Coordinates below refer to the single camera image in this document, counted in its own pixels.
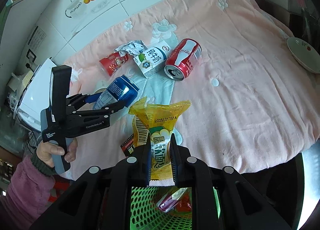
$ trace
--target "milk carton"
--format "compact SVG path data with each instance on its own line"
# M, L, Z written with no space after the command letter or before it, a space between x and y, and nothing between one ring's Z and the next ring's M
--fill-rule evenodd
M162 41L134 57L134 61L139 66L145 78L149 78L164 68L165 61L172 50L173 48L171 48L165 41Z

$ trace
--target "soda can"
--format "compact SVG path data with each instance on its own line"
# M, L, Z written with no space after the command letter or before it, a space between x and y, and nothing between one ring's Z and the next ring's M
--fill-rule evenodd
M182 81L190 75L201 55L201 46L193 39L183 39L171 52L164 72L175 81Z
M128 108L138 96L139 90L139 87L125 75L117 77L107 89L100 94L92 109L98 110L105 105L120 100L125 101L125 107Z

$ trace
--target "yellow snack wrapper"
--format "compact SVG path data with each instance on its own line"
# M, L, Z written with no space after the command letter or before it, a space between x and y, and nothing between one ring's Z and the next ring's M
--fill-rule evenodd
M190 105L190 101L181 101L171 105L148 104L147 97L144 97L130 107L129 114L136 115L132 123L133 144L135 146L141 145L141 129L137 126L136 118L144 124L150 133L152 180L172 177L171 166L168 166L170 164L170 138L177 119Z

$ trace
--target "can lid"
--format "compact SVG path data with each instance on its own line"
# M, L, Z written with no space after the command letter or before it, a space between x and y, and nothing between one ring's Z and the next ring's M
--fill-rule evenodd
M176 66L165 66L164 72L167 76L175 81L182 81L184 79L183 73Z
M130 85L132 85L133 89L135 89L137 92L140 90L140 88L133 82L131 81L131 79L129 79L128 77L126 77L125 75L121 75L122 79L125 80L127 83L129 83Z

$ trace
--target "red soda can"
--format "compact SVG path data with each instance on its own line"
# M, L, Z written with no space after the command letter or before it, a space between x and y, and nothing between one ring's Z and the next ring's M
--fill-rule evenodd
M183 39L171 52L164 67L164 72L171 79L182 81L189 76L201 55L201 46L193 39Z

